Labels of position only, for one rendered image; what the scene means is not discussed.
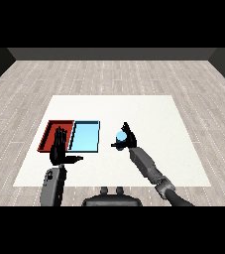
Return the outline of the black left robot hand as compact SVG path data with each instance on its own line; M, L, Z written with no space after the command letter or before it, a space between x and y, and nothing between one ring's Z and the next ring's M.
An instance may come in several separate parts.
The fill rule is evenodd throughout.
M50 160L54 166L74 164L82 160L80 156L67 156L65 154L66 134L67 131L61 127L57 127L55 130L55 139L50 151Z

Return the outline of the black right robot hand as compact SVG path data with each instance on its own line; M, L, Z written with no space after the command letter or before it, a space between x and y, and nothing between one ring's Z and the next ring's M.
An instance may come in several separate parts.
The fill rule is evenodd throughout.
M130 126L127 122L123 124L121 131L125 132L127 135L127 139L125 143L112 144L112 147L117 148L118 150L123 150L124 148L136 148L137 147L137 139L134 133L131 131Z

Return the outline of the small blue can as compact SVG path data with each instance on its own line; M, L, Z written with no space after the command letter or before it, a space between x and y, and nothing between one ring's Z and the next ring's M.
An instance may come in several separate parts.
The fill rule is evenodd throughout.
M116 134L116 144L125 143L127 139L127 135L125 132L120 131Z

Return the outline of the red shallow open box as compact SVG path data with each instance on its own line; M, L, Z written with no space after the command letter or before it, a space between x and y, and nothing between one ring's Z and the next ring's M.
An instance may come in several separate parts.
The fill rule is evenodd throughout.
M65 151L68 152L68 144L73 128L73 123L73 120L50 120L47 124L37 151L40 153L49 153L51 151L51 146L55 140L56 128L60 128L66 131Z

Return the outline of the light blue shallow open box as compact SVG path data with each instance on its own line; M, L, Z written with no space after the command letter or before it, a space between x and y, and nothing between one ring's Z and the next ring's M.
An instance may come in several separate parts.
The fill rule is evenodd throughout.
M68 141L70 153L97 153L100 122L98 120L76 120Z

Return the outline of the dark grey robot body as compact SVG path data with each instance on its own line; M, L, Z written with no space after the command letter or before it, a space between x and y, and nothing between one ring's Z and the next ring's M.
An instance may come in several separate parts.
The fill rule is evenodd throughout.
M108 187L102 187L99 195L86 198L82 206L142 206L142 203L136 197L125 195L122 187L117 187L115 194L109 194Z

